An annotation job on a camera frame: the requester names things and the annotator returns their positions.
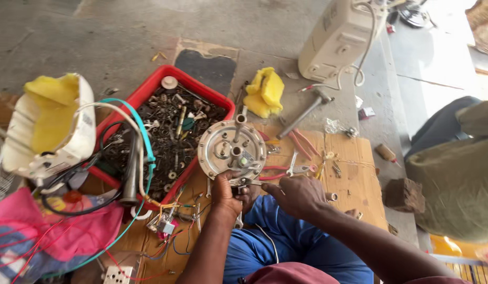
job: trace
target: olive green cloth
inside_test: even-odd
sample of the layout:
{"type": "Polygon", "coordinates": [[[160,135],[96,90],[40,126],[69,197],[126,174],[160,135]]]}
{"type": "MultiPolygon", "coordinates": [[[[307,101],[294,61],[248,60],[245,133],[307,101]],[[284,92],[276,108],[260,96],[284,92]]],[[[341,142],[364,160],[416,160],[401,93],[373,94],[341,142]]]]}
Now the olive green cloth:
{"type": "Polygon", "coordinates": [[[411,155],[408,178],[423,184],[426,210],[416,223],[428,232],[467,242],[488,241],[488,100],[459,110],[462,131],[474,138],[411,155]]]}

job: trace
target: red plastic crate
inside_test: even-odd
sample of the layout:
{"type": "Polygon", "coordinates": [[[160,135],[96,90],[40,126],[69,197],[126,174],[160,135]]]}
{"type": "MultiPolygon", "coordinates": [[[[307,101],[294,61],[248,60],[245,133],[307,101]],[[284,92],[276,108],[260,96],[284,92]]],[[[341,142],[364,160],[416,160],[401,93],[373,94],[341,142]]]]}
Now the red plastic crate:
{"type": "MultiPolygon", "coordinates": [[[[142,105],[146,100],[149,99],[153,95],[153,93],[158,89],[160,86],[160,82],[163,77],[165,76],[172,76],[176,78],[179,83],[181,83],[186,89],[192,91],[195,94],[203,97],[204,99],[210,101],[216,106],[223,107],[227,110],[227,114],[223,120],[228,120],[233,117],[235,113],[235,104],[229,100],[227,97],[223,96],[222,94],[216,92],[215,90],[203,85],[201,82],[190,77],[190,75],[184,73],[183,71],[179,70],[178,68],[172,65],[162,65],[158,69],[156,69],[153,74],[151,74],[140,86],[137,88],[128,98],[127,103],[129,103],[134,109],[137,109],[140,105],[142,105]]],[[[125,106],[121,106],[121,109],[130,114],[130,111],[125,106]]],[[[121,115],[117,112],[112,112],[106,119],[104,119],[97,127],[96,127],[96,137],[100,137],[100,133],[108,126],[109,124],[123,120],[121,115]]],[[[104,135],[104,141],[106,141],[116,130],[118,126],[115,128],[111,128],[108,132],[104,135]]],[[[192,171],[197,167],[199,164],[199,160],[197,156],[193,158],[191,163],[188,165],[186,170],[183,171],[181,176],[177,179],[177,181],[172,186],[172,189],[169,193],[165,196],[162,200],[162,204],[168,203],[169,200],[174,196],[177,190],[184,184],[188,178],[190,177],[192,171]]],[[[103,172],[101,169],[93,166],[90,167],[89,172],[94,176],[102,179],[103,182],[106,184],[118,188],[120,185],[120,181],[109,176],[107,173],[103,172]]],[[[148,206],[149,204],[145,204],[144,207],[146,209],[157,209],[157,207],[152,207],[152,205],[148,206]]]]}

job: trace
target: metal flange plate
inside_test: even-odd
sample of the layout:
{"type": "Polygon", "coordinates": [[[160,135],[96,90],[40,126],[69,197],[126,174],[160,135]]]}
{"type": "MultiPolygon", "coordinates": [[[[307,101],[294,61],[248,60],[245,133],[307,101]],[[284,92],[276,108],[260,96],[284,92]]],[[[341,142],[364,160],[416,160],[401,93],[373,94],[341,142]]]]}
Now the metal flange plate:
{"type": "Polygon", "coordinates": [[[242,175],[235,180],[255,179],[265,165],[267,149],[260,133],[244,124],[237,142],[234,142],[235,130],[235,120],[224,120],[209,127],[200,138],[199,164],[211,179],[228,169],[241,172],[242,175]],[[241,155],[230,166],[234,148],[240,148],[241,155]]]}

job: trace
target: teal wire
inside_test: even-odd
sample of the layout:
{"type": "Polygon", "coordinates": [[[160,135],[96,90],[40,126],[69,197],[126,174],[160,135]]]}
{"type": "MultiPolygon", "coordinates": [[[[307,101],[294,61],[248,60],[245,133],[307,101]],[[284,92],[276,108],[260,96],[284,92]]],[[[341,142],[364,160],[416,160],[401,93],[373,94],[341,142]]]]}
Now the teal wire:
{"type": "MultiPolygon", "coordinates": [[[[153,178],[153,167],[150,165],[149,166],[149,177],[148,177],[148,184],[146,186],[146,194],[148,194],[149,192],[149,188],[150,188],[150,185],[151,185],[151,179],[153,178]]],[[[101,252],[99,252],[98,254],[90,257],[88,260],[76,265],[75,267],[73,268],[70,268],[68,270],[65,270],[65,271],[62,271],[62,272],[56,272],[56,273],[51,273],[51,274],[46,274],[46,275],[43,275],[42,278],[51,278],[51,277],[55,277],[55,276],[60,276],[60,275],[63,275],[63,274],[66,274],[66,273],[69,273],[71,271],[74,271],[80,267],[83,267],[85,265],[87,265],[89,262],[92,262],[93,260],[95,260],[97,257],[101,256],[103,253],[106,252],[106,250],[108,250],[109,248],[111,248],[116,242],[119,241],[119,239],[125,235],[125,233],[127,232],[127,230],[130,228],[130,226],[132,226],[132,224],[134,223],[135,219],[137,218],[140,210],[142,209],[143,205],[144,205],[144,202],[145,202],[145,199],[143,199],[143,201],[141,202],[140,204],[140,207],[139,207],[139,210],[137,210],[137,214],[134,216],[134,218],[132,219],[132,221],[130,222],[130,224],[128,224],[128,226],[126,227],[126,229],[121,233],[121,235],[119,235],[115,240],[114,242],[112,242],[110,245],[107,246],[107,248],[105,250],[102,250],[101,252]]]]}
{"type": "Polygon", "coordinates": [[[146,152],[148,153],[148,162],[153,162],[155,160],[155,155],[153,155],[153,151],[151,149],[151,142],[149,140],[148,132],[146,131],[146,128],[144,127],[143,120],[140,118],[139,113],[127,102],[124,100],[116,99],[116,98],[107,98],[100,100],[101,103],[109,103],[109,102],[120,102],[124,106],[128,108],[130,113],[133,115],[137,125],[139,126],[140,132],[143,134],[144,138],[144,144],[146,145],[146,152]]]}
{"type": "MultiPolygon", "coordinates": [[[[122,103],[124,106],[126,106],[128,108],[128,110],[130,111],[130,113],[132,113],[132,115],[134,116],[135,118],[135,121],[137,123],[137,125],[139,126],[139,129],[140,129],[140,132],[142,133],[142,136],[143,136],[143,140],[144,140],[144,144],[146,145],[146,152],[148,153],[148,161],[149,162],[153,162],[155,160],[155,157],[153,155],[153,151],[151,149],[151,142],[149,140],[149,137],[148,137],[148,133],[146,131],[146,128],[144,127],[144,123],[142,121],[142,119],[140,119],[140,116],[139,114],[136,112],[136,110],[131,106],[129,105],[127,102],[125,102],[124,100],[120,100],[120,99],[115,99],[115,98],[108,98],[108,99],[103,99],[103,100],[100,100],[100,102],[102,103],[108,103],[108,102],[120,102],[122,103]]],[[[149,172],[149,177],[148,177],[148,184],[146,185],[146,190],[145,190],[145,193],[148,194],[149,192],[149,189],[150,189],[150,186],[151,186],[151,179],[153,178],[153,169],[156,167],[156,165],[154,163],[151,163],[148,165],[148,172],[149,172]]],[[[140,210],[143,208],[143,205],[144,205],[144,202],[146,200],[143,199],[143,201],[140,203],[140,206],[139,206],[139,210],[137,210],[137,213],[140,212],[140,210]]],[[[134,221],[136,220],[137,218],[137,215],[136,214],[134,216],[134,218],[132,219],[132,221],[130,222],[130,224],[128,224],[128,226],[126,227],[126,229],[121,233],[121,235],[119,235],[115,240],[114,242],[112,242],[110,245],[107,246],[107,248],[105,248],[104,250],[102,250],[101,252],[99,252],[98,254],[90,257],[89,259],[87,259],[86,261],[78,264],[77,266],[71,268],[71,269],[68,269],[68,270],[65,270],[65,271],[62,271],[62,272],[56,272],[56,273],[50,273],[50,274],[46,274],[46,275],[43,275],[42,278],[50,278],[50,277],[55,277],[55,276],[60,276],[60,275],[63,275],[63,274],[66,274],[66,273],[69,273],[71,271],[74,271],[80,267],[83,267],[85,265],[87,265],[89,262],[92,262],[93,260],[95,260],[97,257],[101,256],[103,253],[106,252],[106,250],[108,250],[109,248],[111,248],[116,242],[119,241],[119,239],[125,235],[125,233],[128,231],[128,229],[132,226],[132,224],[134,223],[134,221]]]]}

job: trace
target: yellow sponge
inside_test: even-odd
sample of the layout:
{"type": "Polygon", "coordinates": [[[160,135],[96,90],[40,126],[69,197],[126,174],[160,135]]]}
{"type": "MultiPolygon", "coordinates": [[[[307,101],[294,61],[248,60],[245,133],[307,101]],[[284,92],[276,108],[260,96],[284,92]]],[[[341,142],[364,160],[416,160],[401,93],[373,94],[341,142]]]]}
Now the yellow sponge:
{"type": "Polygon", "coordinates": [[[268,118],[282,110],[281,96],[284,83],[273,67],[266,67],[256,72],[255,78],[246,87],[247,96],[243,102],[256,115],[268,118]]]}
{"type": "Polygon", "coordinates": [[[79,78],[67,74],[61,78],[39,76],[23,87],[38,105],[40,114],[33,127],[31,147],[36,153],[51,152],[67,135],[79,105],[79,78]]]}

